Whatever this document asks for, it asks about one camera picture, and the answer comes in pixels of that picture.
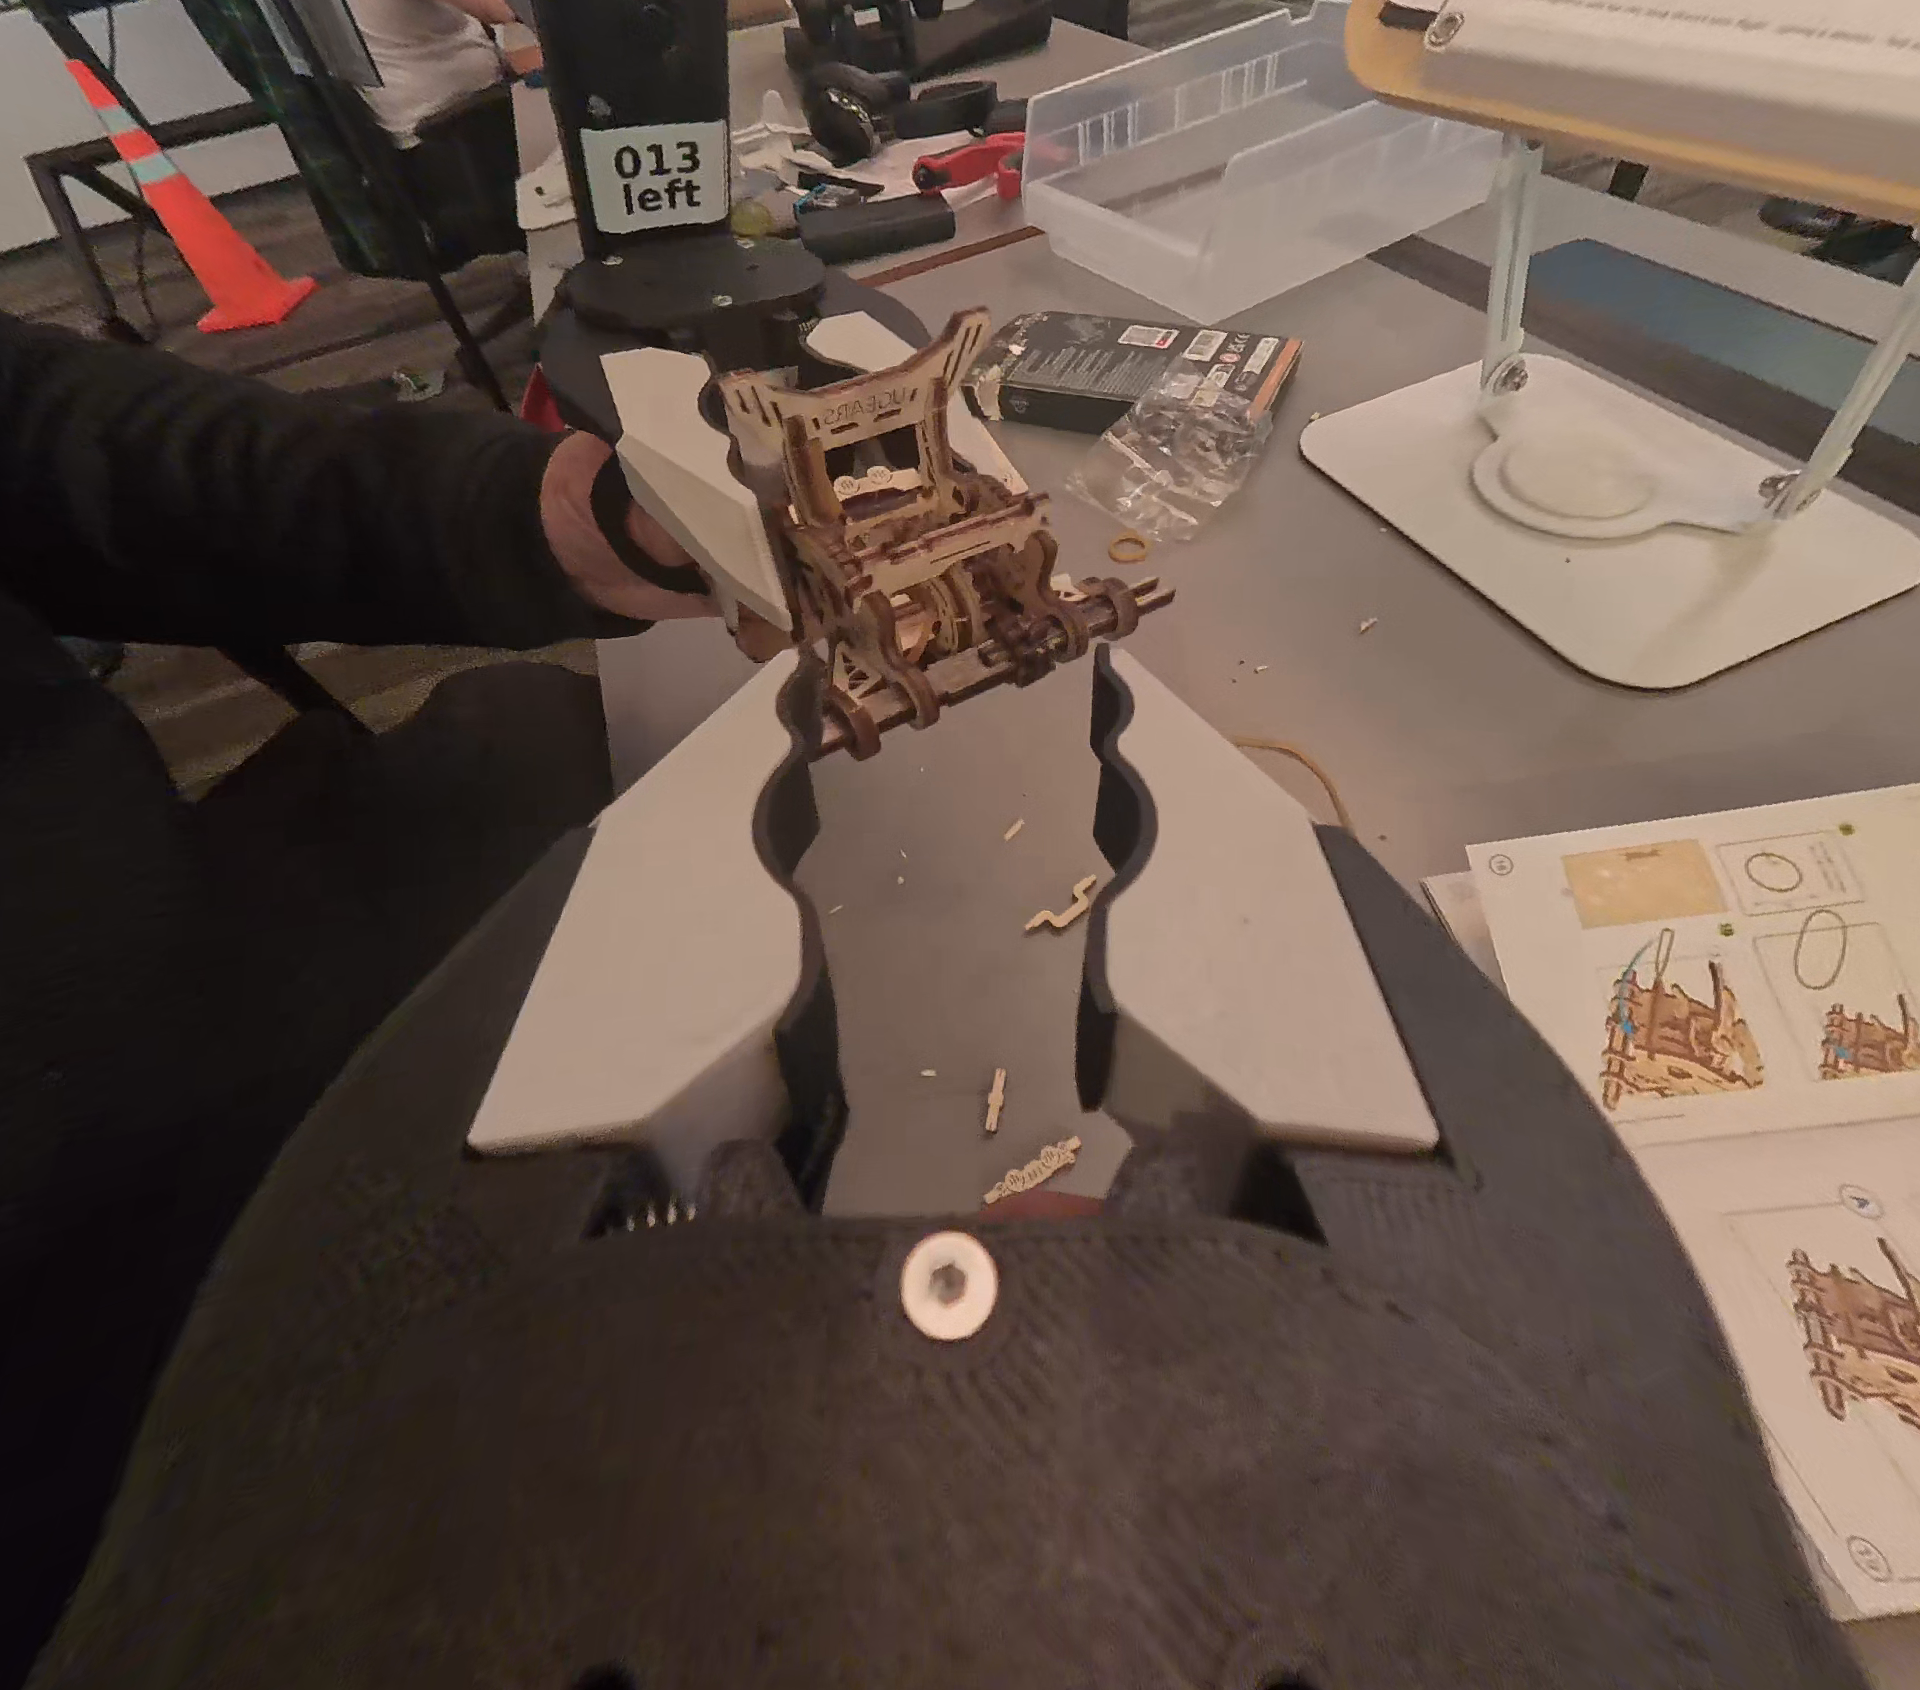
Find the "wooden mechanical model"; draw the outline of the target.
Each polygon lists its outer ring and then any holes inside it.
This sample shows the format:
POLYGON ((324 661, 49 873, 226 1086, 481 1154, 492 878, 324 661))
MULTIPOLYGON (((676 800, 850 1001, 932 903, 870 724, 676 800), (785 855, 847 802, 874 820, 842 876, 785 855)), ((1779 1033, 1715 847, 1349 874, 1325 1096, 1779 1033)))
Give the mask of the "wooden mechanical model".
POLYGON ((870 761, 886 734, 1042 682, 1174 602, 1152 577, 1068 577, 1048 497, 963 452, 990 329, 986 309, 954 310, 904 359, 813 388, 779 371, 711 383, 786 634, 821 671, 821 756, 870 761))

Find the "person's left forearm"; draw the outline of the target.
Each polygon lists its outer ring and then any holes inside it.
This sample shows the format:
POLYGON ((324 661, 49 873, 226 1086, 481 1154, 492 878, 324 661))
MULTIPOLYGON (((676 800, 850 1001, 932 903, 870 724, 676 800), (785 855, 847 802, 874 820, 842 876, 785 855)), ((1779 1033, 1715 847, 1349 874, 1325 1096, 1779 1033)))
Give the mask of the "person's left forearm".
POLYGON ((554 436, 331 406, 2 320, 4 668, 60 639, 529 651, 630 634, 542 527, 554 436))

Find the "black cardboard box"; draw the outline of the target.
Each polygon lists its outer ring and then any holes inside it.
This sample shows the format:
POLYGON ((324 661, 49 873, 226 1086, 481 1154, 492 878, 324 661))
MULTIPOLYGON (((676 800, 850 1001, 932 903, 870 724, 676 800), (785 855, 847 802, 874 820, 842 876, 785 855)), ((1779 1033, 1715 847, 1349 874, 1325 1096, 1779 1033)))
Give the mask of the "black cardboard box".
POLYGON ((985 420, 1103 435, 1137 409, 1184 419, 1224 415, 1249 429, 1270 419, 1305 346, 1276 334, 1037 310, 988 336, 965 379, 985 420))

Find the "red hand tool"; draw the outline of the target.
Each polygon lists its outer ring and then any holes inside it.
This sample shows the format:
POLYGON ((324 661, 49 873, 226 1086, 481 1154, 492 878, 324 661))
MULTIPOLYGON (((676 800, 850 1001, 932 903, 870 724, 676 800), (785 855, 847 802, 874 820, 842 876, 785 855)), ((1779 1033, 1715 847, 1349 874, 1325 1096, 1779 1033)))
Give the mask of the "red hand tool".
POLYGON ((910 170, 910 188, 920 196, 958 203, 966 192, 1018 203, 1029 191, 1063 178, 1080 166, 1068 141, 1035 133, 988 133, 926 153, 910 170))

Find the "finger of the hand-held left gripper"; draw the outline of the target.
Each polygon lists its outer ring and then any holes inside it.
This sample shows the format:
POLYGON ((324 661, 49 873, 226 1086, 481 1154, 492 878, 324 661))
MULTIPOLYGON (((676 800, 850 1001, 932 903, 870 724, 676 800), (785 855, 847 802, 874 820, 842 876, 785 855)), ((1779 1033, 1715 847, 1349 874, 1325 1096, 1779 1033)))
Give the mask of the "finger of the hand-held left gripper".
POLYGON ((708 359, 666 349, 600 359, 618 438, 615 455, 634 503, 702 573, 733 644, 768 665, 794 643, 794 615, 768 512, 733 464, 733 435, 702 402, 708 359))
MULTIPOLYGON (((844 312, 819 319, 804 334, 804 353, 831 371, 864 377, 906 362, 918 346, 870 314, 844 312)), ((1000 480, 1013 492, 1030 491, 990 425, 973 409, 965 386, 958 386, 949 402, 949 438, 957 458, 980 475, 1000 480)))

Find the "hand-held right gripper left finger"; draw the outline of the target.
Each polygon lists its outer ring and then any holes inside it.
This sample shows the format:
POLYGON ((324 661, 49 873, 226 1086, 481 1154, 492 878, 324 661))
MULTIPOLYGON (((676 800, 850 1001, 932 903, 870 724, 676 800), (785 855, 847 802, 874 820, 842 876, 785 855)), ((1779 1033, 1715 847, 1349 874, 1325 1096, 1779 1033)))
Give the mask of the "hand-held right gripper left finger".
POLYGON ((821 832, 823 659, 767 663, 600 814, 468 1127, 479 1156, 636 1150, 696 1198, 770 1147, 821 1209, 850 1122, 798 871, 821 832))

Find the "black flat device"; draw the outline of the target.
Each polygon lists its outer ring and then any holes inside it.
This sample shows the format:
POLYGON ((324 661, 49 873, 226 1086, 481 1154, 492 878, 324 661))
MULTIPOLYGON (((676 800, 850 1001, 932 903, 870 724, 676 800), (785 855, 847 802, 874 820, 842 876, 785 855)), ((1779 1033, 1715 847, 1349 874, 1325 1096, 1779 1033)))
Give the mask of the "black flat device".
POLYGON ((831 268, 897 258, 957 239, 957 214, 940 192, 804 207, 794 216, 800 244, 831 268))

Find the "illustrated instruction booklet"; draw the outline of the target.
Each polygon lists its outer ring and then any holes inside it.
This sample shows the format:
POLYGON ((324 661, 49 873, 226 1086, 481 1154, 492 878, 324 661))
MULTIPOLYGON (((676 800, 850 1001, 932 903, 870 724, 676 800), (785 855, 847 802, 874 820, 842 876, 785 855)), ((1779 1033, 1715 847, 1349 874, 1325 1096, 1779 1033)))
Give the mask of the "illustrated instruction booklet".
POLYGON ((1467 850, 1429 881, 1639 1165, 1853 1623, 1919 1605, 1919 791, 1467 850))

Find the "clear plastic parts bag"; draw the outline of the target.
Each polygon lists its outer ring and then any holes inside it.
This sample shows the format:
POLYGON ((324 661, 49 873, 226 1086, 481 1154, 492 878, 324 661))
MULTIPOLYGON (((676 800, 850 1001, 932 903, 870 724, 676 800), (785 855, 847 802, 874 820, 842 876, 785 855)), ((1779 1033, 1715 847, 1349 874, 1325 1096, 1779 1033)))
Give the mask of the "clear plastic parts bag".
POLYGON ((1068 497, 1150 546, 1190 542, 1254 473, 1273 409, 1273 399, 1212 386, 1186 400, 1140 399, 1075 464, 1068 497))

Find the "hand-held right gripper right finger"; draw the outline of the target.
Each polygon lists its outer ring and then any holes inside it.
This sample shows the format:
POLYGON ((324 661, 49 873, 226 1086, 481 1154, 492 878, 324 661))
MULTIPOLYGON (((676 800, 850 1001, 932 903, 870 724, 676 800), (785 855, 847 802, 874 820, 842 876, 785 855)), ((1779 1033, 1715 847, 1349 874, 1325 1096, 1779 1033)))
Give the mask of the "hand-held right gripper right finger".
POLYGON ((1092 836, 1075 1095, 1139 1150, 1196 1136, 1427 1158, 1439 1124, 1326 832, 1131 653, 1095 656, 1092 836))

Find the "black headphones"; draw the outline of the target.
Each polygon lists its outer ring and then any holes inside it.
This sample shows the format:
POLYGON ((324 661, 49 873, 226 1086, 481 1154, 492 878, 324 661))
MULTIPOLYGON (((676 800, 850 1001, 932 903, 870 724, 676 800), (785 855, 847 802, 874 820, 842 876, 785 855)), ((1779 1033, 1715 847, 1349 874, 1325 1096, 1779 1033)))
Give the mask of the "black headphones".
POLYGON ((800 80, 811 147, 835 170, 867 164, 892 143, 982 134, 1000 105, 990 78, 953 78, 925 88, 900 71, 831 63, 800 80))

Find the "person's left hand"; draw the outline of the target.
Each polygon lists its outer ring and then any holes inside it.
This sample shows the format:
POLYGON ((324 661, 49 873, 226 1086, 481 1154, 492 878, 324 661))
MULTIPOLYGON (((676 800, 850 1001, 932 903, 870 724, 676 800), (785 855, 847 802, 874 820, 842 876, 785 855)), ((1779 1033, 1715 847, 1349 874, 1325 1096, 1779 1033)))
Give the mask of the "person's left hand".
POLYGON ((540 478, 540 529, 600 639, 723 618, 708 577, 634 501, 618 455, 600 436, 568 433, 553 450, 540 478))

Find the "white document stand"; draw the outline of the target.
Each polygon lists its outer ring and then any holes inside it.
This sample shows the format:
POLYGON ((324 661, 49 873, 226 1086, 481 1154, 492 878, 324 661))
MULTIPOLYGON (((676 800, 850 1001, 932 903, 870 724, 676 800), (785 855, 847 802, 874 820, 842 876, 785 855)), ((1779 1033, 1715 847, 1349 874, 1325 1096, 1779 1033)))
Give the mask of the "white document stand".
POLYGON ((1660 406, 1597 359, 1525 353, 1549 145, 1917 225, 1917 116, 1765 103, 1621 64, 1477 58, 1352 0, 1346 63, 1381 101, 1492 133, 1497 225, 1475 364, 1333 413, 1305 461, 1443 570, 1602 682, 1669 692, 1906 597, 1917 532, 1839 491, 1917 351, 1917 275, 1806 461, 1660 406))

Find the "clear plastic organizer box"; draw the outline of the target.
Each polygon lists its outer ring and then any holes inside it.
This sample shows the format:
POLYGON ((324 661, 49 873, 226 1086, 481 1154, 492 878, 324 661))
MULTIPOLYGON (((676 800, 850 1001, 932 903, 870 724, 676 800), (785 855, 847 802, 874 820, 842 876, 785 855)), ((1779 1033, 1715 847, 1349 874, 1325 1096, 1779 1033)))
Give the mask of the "clear plastic organizer box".
POLYGON ((1035 94, 1021 200, 1050 248, 1201 327, 1483 205, 1497 133, 1370 94, 1349 0, 1035 94))

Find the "small notched wooden bar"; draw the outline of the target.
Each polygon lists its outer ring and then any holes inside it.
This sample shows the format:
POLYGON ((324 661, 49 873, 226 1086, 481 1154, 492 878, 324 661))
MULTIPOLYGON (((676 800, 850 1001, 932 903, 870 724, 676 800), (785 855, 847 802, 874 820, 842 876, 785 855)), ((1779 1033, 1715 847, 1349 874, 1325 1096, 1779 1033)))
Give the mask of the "small notched wooden bar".
POLYGON ((1079 1165, 1083 1147, 1084 1141, 1079 1135, 1044 1144, 1035 1156, 1000 1174, 982 1195, 980 1207, 997 1209, 1015 1198, 1025 1198, 1048 1188, 1057 1177, 1071 1172, 1079 1165))

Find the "orange traffic cone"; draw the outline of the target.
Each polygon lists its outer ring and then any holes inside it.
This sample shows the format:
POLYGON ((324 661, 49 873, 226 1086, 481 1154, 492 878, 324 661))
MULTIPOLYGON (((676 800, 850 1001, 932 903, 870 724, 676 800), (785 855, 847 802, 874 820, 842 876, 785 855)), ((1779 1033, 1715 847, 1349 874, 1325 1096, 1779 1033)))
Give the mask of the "orange traffic cone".
POLYGON ((201 334, 240 334, 284 325, 317 293, 312 276, 282 276, 180 169, 122 94, 79 56, 64 68, 95 112, 140 200, 155 212, 183 263, 205 288, 201 334))

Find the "large tan rubber band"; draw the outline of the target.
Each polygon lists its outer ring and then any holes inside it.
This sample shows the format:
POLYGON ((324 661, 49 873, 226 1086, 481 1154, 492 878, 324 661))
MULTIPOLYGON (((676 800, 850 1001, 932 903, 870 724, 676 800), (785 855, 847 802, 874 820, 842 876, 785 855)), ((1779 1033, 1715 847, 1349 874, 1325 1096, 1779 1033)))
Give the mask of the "large tan rubber band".
POLYGON ((1351 834, 1354 832, 1352 813, 1349 809, 1349 802, 1343 791, 1333 778, 1333 772, 1326 766, 1323 766, 1306 749, 1298 746, 1297 742, 1284 742, 1284 741, 1264 739, 1264 737, 1235 737, 1231 739, 1231 742, 1242 755, 1249 755, 1254 758, 1276 758, 1276 761, 1284 761, 1290 766, 1301 766, 1325 796, 1326 806, 1333 813, 1338 827, 1351 834))

